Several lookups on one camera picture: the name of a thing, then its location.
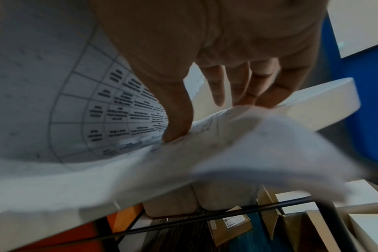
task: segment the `hand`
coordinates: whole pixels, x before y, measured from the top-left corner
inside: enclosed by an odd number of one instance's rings
[[[201,68],[218,106],[225,100],[222,66],[234,105],[272,108],[289,97],[317,58],[327,0],[91,0],[91,4],[113,44],[166,110],[167,142],[191,127],[193,107],[183,79],[193,62]]]

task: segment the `finger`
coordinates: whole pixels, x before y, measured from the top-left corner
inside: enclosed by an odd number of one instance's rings
[[[254,105],[257,97],[273,82],[279,70],[277,59],[266,59],[250,62],[252,71],[245,95],[239,101],[240,105]]]
[[[209,83],[215,105],[222,107],[225,102],[222,66],[201,67],[200,70]]]
[[[152,92],[163,106],[168,126],[162,140],[170,142],[185,135],[193,122],[193,107],[183,80],[176,82],[157,81],[133,69],[137,77]]]
[[[296,91],[314,66],[318,48],[319,39],[295,54],[279,58],[281,70],[278,77],[255,105],[273,108]]]
[[[232,104],[235,106],[246,90],[250,69],[248,62],[237,67],[225,67],[226,75],[231,84]]]

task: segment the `blue wall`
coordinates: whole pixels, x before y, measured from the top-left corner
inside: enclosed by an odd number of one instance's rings
[[[356,83],[361,108],[346,119],[355,148],[378,162],[378,45],[341,59],[329,18],[322,29],[322,45],[332,77],[353,77]]]

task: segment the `metal frame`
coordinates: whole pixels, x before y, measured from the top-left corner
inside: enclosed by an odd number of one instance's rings
[[[164,229],[164,228],[172,228],[172,227],[176,227],[176,226],[179,226],[179,225],[196,223],[196,222],[200,222],[200,221],[216,220],[216,219],[226,218],[226,217],[230,217],[230,216],[250,214],[250,213],[258,213],[258,212],[262,212],[262,211],[268,211],[268,210],[283,208],[283,207],[287,207],[287,206],[294,206],[294,205],[299,205],[299,204],[304,204],[304,203],[309,203],[309,202],[314,202],[314,200],[312,199],[311,196],[299,198],[299,199],[294,199],[294,200],[289,200],[289,201],[284,201],[284,202],[280,202],[280,203],[272,203],[272,204],[262,205],[262,206],[258,206],[258,205],[248,206],[248,207],[245,207],[244,209],[240,209],[240,210],[212,213],[212,214],[208,214],[208,215],[204,215],[204,216],[188,218],[188,219],[185,219],[185,220],[177,220],[177,221],[174,221],[174,222],[162,223],[162,224],[157,224],[157,225],[153,225],[153,226],[149,226],[149,227],[136,228],[136,229],[133,229],[133,230],[117,232],[117,233],[113,233],[113,234],[109,234],[109,235],[99,235],[99,236],[92,237],[92,238],[86,238],[86,239],[81,239],[81,240],[77,240],[77,241],[61,243],[61,244],[52,245],[52,246],[48,246],[48,247],[42,247],[42,248],[37,249],[37,250],[29,250],[29,251],[39,251],[39,250],[43,250],[43,249],[50,248],[50,247],[64,247],[64,246],[68,246],[68,245],[72,245],[72,244],[79,244],[79,243],[91,242],[91,241],[99,241],[99,240],[105,240],[105,239],[111,239],[111,238],[115,239],[117,237],[122,237],[122,236],[126,236],[126,235],[133,235],[133,234],[137,234],[137,233],[154,231],[154,230],[159,230],[159,229]],[[339,214],[337,213],[334,205],[332,203],[329,204],[329,203],[320,203],[320,202],[316,202],[316,204],[317,204],[327,226],[329,227],[334,239],[336,240],[337,245],[340,248],[340,250],[346,251],[346,252],[352,252],[352,251],[356,252],[357,250],[355,249],[355,246],[352,242],[352,239],[349,236],[347,228],[344,226],[343,221],[340,218]]]

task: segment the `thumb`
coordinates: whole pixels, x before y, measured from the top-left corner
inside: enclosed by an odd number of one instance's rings
[[[134,70],[134,73],[157,98],[167,114],[168,126],[163,141],[170,142],[185,135],[192,126],[193,106],[183,80],[166,82],[155,80],[140,71]]]

